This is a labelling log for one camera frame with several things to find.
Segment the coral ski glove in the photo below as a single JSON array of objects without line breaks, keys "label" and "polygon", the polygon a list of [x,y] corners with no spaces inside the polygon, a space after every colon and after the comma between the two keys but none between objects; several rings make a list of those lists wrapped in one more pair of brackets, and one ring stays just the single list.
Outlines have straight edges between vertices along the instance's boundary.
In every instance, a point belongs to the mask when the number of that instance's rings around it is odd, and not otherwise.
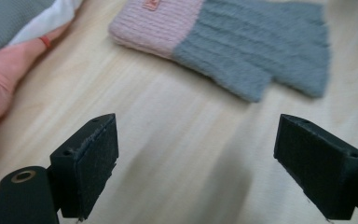
[{"label": "coral ski glove", "polygon": [[0,0],[0,118],[19,81],[70,25],[84,0]]}]

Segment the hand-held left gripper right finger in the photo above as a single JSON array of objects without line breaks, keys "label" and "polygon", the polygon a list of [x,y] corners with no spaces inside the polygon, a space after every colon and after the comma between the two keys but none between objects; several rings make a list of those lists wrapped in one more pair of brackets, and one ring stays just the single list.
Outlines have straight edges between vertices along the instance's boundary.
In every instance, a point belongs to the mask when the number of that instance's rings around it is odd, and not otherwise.
[{"label": "hand-held left gripper right finger", "polygon": [[358,209],[358,149],[316,124],[282,114],[273,157],[324,217],[349,220]]}]

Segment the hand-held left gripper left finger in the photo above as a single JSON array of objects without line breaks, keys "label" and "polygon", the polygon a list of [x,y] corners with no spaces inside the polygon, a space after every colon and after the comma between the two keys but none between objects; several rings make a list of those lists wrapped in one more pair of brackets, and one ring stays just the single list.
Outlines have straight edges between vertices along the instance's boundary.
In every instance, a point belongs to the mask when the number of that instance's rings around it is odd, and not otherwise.
[{"label": "hand-held left gripper left finger", "polygon": [[64,217],[89,217],[118,159],[114,114],[88,121],[50,155],[49,173]]}]

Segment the grey and pink knit glove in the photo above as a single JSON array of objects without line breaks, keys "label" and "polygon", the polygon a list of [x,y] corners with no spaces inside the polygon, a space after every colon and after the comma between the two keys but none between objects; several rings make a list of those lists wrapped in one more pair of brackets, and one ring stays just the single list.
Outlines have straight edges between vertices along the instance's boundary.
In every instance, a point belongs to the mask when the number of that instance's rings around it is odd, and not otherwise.
[{"label": "grey and pink knit glove", "polygon": [[175,61],[249,102],[277,81],[320,98],[329,70],[319,4],[128,0],[109,25],[120,45]]}]

